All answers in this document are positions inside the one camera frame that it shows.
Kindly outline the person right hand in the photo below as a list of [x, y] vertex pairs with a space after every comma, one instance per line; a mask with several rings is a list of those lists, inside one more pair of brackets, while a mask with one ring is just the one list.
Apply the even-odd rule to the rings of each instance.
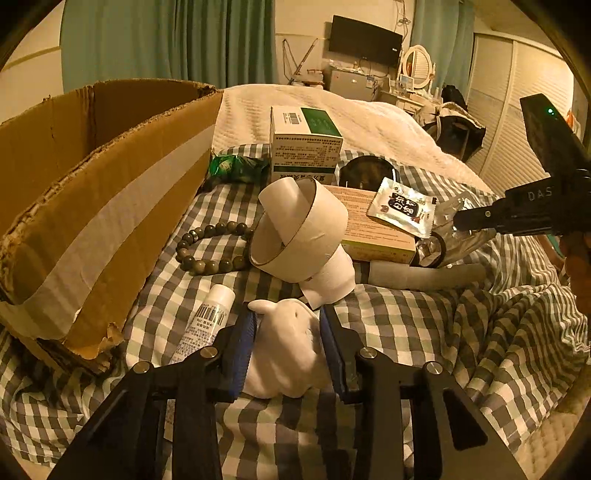
[[560, 240], [565, 256], [566, 273], [578, 310], [589, 316], [591, 313], [590, 233], [573, 232]]

